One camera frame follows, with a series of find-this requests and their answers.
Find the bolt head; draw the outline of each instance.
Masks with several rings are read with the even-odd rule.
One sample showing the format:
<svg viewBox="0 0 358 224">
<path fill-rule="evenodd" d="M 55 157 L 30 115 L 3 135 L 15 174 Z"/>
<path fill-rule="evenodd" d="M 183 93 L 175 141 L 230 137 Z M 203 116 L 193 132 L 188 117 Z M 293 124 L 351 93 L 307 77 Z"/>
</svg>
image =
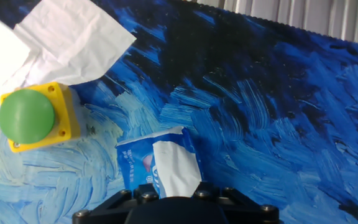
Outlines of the bolt head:
<svg viewBox="0 0 358 224">
<path fill-rule="evenodd" d="M 142 198 L 144 199 L 156 199 L 158 195 L 155 192 L 146 192 L 142 194 Z"/>
<path fill-rule="evenodd" d="M 197 195 L 199 197 L 208 197 L 208 196 L 210 196 L 210 193 L 206 190 L 197 190 L 195 192 L 195 195 Z"/>
<path fill-rule="evenodd" d="M 78 212 L 75 213 L 75 215 L 77 217 L 84 217 L 84 216 L 87 216 L 91 213 L 91 211 L 89 211 L 88 209 L 84 209 L 84 210 L 80 210 Z"/>
<path fill-rule="evenodd" d="M 119 193 L 120 193 L 120 194 L 130 194 L 131 191 L 130 191 L 130 190 L 127 190 L 127 189 L 124 189 L 124 190 L 120 190 Z"/>
<path fill-rule="evenodd" d="M 266 212 L 270 212 L 270 211 L 277 209 L 277 207 L 273 206 L 273 205 L 262 205 L 262 206 L 260 206 L 260 209 L 263 211 L 266 211 Z"/>
</svg>

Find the blue tissue packaging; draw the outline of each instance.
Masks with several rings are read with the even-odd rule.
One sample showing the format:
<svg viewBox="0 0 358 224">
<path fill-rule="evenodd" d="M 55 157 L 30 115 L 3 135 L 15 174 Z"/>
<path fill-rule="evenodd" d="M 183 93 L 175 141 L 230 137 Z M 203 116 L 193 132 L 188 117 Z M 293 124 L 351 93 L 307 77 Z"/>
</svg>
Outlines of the blue tissue packaging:
<svg viewBox="0 0 358 224">
<path fill-rule="evenodd" d="M 117 145 L 126 189 L 153 183 L 161 198 L 191 197 L 202 181 L 201 161 L 184 127 L 175 127 Z"/>
</svg>

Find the blue painted surface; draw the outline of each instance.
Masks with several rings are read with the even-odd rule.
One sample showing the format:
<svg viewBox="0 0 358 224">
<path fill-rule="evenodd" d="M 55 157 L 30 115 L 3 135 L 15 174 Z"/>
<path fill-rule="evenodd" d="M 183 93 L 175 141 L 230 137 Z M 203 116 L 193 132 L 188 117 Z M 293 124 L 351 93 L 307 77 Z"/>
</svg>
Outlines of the blue painted surface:
<svg viewBox="0 0 358 224">
<path fill-rule="evenodd" d="M 6 2 L 10 26 L 34 6 Z M 87 138 L 13 154 L 0 132 L 0 223 L 70 223 L 123 188 L 118 141 L 177 125 L 206 180 L 286 223 L 358 223 L 358 44 L 192 3 L 96 3 L 137 41 L 74 86 Z"/>
</svg>

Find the brushstroke pattern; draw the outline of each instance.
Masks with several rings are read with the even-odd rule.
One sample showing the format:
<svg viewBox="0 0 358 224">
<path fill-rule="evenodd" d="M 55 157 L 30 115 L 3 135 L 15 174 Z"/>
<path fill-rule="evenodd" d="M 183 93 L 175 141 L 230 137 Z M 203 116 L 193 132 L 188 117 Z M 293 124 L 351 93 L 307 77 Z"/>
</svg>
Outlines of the brushstroke pattern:
<svg viewBox="0 0 358 224">
<path fill-rule="evenodd" d="M 4 2 L 11 27 L 34 6 Z M 208 181 L 286 223 L 358 223 L 358 44 L 187 2 L 95 3 L 137 40 L 74 86 L 90 136 L 12 154 L 0 133 L 0 223 L 70 223 L 122 187 L 117 141 L 176 125 Z"/>
</svg>

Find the black metal bracket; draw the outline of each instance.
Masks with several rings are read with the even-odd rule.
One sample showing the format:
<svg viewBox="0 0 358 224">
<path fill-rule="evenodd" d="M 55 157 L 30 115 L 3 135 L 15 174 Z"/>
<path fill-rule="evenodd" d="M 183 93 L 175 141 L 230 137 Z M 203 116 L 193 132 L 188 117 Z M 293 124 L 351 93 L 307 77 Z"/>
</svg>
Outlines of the black metal bracket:
<svg viewBox="0 0 358 224">
<path fill-rule="evenodd" d="M 167 223 L 167 219 L 172 219 L 169 223 L 181 220 L 190 224 L 206 217 L 210 219 L 208 223 L 280 223 L 277 207 L 259 205 L 234 188 L 220 189 L 200 182 L 192 198 L 160 200 L 152 184 L 140 185 L 133 193 L 121 190 L 94 210 L 76 212 L 73 224 L 159 224 Z"/>
</svg>

